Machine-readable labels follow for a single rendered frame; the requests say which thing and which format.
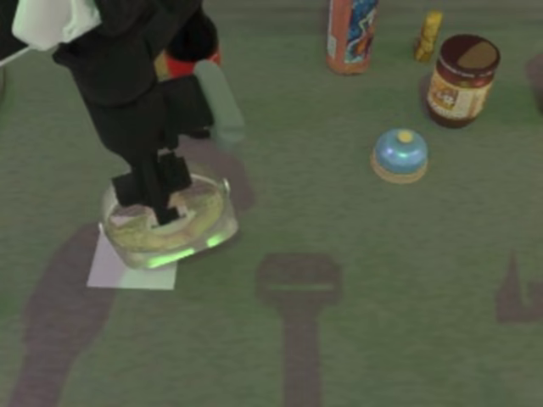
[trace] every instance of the brown lid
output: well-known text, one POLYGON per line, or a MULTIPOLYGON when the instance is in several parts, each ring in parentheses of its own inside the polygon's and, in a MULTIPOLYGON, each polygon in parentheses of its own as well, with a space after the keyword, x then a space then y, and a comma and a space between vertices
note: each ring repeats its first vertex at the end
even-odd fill
POLYGON ((461 34, 443 42, 440 56, 455 70, 470 75, 483 75, 493 71, 500 63, 500 51, 481 36, 461 34))

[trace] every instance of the green tabletop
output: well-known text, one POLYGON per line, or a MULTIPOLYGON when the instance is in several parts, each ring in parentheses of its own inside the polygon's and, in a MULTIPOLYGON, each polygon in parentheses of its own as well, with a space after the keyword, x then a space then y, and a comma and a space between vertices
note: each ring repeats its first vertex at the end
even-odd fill
POLYGON ((382 1, 370 70, 341 77, 324 62, 325 1, 207 3, 248 136, 235 159, 187 154, 232 173, 241 233, 181 262, 171 292, 85 287, 99 199, 125 166, 49 55, 8 66, 0 405, 543 405, 543 8, 382 1), (422 109, 432 65, 411 46, 431 7, 441 41, 469 32, 502 52, 464 130, 422 109), (428 143, 418 183, 372 172, 395 127, 428 143), (333 295, 271 293, 304 273, 333 295))

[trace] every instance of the red can behind gripper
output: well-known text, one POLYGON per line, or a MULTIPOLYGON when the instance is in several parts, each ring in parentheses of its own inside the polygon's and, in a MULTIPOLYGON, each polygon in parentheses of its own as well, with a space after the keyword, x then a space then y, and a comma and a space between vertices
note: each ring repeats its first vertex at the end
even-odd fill
MULTIPOLYGON (((221 51, 217 50, 215 53, 211 54, 207 60, 215 62, 217 65, 221 65, 221 51)), ((172 78, 191 75, 194 72, 194 66, 198 63, 198 61, 178 61, 168 54, 165 55, 165 62, 172 78)))

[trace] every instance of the blue egg-shaped object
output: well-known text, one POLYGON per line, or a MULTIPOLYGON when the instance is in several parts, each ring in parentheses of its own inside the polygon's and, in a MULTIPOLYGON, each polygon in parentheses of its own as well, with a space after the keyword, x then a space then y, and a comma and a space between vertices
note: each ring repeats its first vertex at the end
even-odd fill
POLYGON ((412 130, 392 129, 379 138, 375 147, 376 160, 387 171, 412 174, 428 160, 428 146, 423 137, 412 130))

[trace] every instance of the yellow knob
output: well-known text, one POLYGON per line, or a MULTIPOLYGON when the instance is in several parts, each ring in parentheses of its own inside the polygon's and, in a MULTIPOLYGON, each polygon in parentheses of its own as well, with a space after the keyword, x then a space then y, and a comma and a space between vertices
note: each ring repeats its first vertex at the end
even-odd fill
POLYGON ((401 142, 412 142, 413 138, 413 133, 411 131, 402 130, 398 133, 398 140, 400 140, 401 142))

